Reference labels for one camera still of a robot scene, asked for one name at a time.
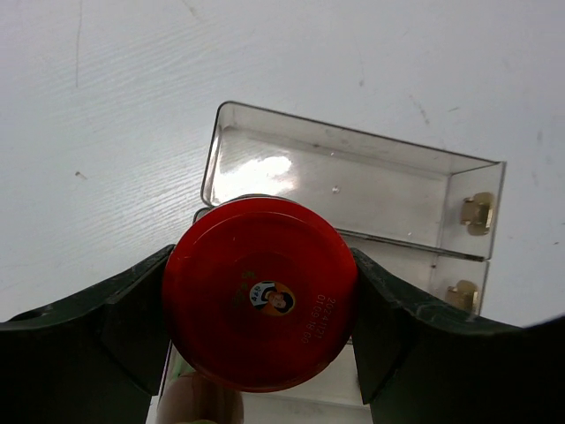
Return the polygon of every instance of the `clear plastic box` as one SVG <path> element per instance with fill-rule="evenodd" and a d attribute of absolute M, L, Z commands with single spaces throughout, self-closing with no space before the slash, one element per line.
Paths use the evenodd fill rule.
<path fill-rule="evenodd" d="M 504 169 L 501 162 L 226 102 L 217 113 L 201 195 L 210 208 L 245 194 L 296 201 L 391 273 L 478 314 Z M 244 401 L 247 416 L 261 405 L 291 414 L 307 403 L 316 405 L 320 422 L 329 422 L 328 408 L 334 417 L 342 417 L 335 408 L 346 408 L 335 422 L 371 422 L 351 345 L 311 381 L 245 394 Z M 278 422 L 269 408 L 262 419 Z"/>

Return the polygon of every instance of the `red lid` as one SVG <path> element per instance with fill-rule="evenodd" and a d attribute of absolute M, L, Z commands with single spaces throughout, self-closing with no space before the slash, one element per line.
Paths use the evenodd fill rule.
<path fill-rule="evenodd" d="M 175 347 L 228 387 L 305 382 L 342 350 L 356 318 L 357 267 L 320 216 L 248 198 L 215 208 L 181 238 L 162 297 Z"/>

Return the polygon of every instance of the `white surface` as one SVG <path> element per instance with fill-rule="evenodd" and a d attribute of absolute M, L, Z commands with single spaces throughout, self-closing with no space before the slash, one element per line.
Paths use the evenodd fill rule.
<path fill-rule="evenodd" d="M 564 18 L 557 0 L 2 1 L 0 319 L 176 242 L 228 99 L 508 161 L 484 315 L 562 313 Z"/>
<path fill-rule="evenodd" d="M 362 408 L 297 402 L 282 397 L 244 394 L 245 424 L 371 424 L 371 412 Z"/>

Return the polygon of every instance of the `circular label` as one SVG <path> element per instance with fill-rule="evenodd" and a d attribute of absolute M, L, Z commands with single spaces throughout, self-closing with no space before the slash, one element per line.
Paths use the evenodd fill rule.
<path fill-rule="evenodd" d="M 297 303 L 294 293 L 276 281 L 261 281 L 254 285 L 249 291 L 249 300 L 255 309 L 271 316 L 286 315 Z"/>

